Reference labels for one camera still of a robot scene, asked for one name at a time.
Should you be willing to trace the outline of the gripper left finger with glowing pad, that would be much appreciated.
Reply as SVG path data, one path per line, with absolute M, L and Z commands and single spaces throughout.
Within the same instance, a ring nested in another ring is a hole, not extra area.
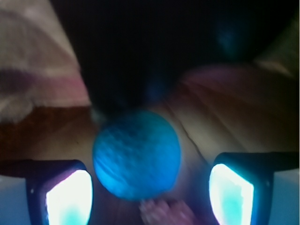
M 92 203 L 92 178 L 79 160 L 0 163 L 2 225 L 86 225 Z

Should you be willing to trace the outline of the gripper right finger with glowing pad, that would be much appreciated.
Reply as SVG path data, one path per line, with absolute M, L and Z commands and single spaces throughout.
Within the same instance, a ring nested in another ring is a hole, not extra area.
M 221 153 L 209 178 L 210 204 L 220 225 L 298 225 L 297 152 Z

